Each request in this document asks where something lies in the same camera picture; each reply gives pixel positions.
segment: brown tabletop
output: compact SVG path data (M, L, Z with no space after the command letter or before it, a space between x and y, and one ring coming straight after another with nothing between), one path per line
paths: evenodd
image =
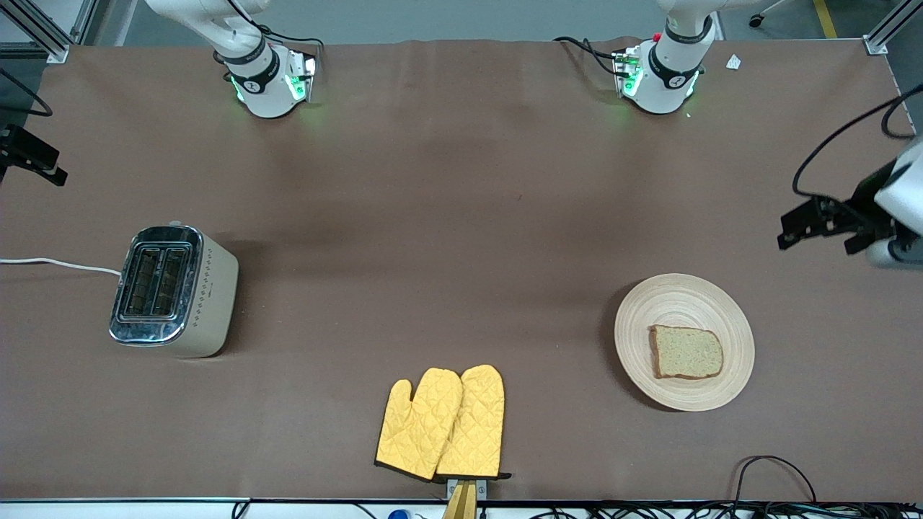
M319 104L260 120L209 48L73 49L29 126L71 176L7 174L2 256L118 269L140 229L180 220L240 284L225 351L184 361L108 337L113 276L0 269L0 496L442 495L372 465L389 387L490 363L514 474L494 498L723 499L773 453L824 500L919 499L923 275L842 239L775 244L800 161L894 95L885 59L719 42L695 96L653 116L574 50L330 47ZM869 120L804 186L848 196L901 146ZM749 318L756 364L722 408L667 411L618 363L618 303L663 272ZM806 494L767 464L744 497Z

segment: metal frame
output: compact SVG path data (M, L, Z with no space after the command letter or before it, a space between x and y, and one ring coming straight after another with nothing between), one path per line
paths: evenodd
M904 0L892 9L888 16L875 26L875 29L862 37L869 55L888 54L888 48L885 45L907 25L921 8L923 8L923 0Z
M74 40L31 0L0 0L0 11L48 53L48 63L67 60Z

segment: round beige plate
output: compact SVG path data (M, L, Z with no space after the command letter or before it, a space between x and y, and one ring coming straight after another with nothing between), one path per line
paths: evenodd
M653 370L654 324L711 330L724 348L717 377L658 379ZM708 411L734 400L753 371L753 332L724 290L687 274L662 274L635 286L618 307L618 358L631 380L657 402L681 411Z

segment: quilted fabric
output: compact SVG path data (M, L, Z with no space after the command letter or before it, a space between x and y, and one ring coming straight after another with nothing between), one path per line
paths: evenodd
M488 365L461 375L461 409L437 473L443 476L497 477L506 397L503 379Z
M391 387L375 461L428 481L458 416L462 381L454 371L430 368L413 400L412 390L409 380L398 380Z

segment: toaster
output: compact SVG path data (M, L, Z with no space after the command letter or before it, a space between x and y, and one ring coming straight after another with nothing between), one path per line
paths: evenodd
M173 356L215 355L234 311L237 271L237 258L198 229L149 227L126 255L109 334Z

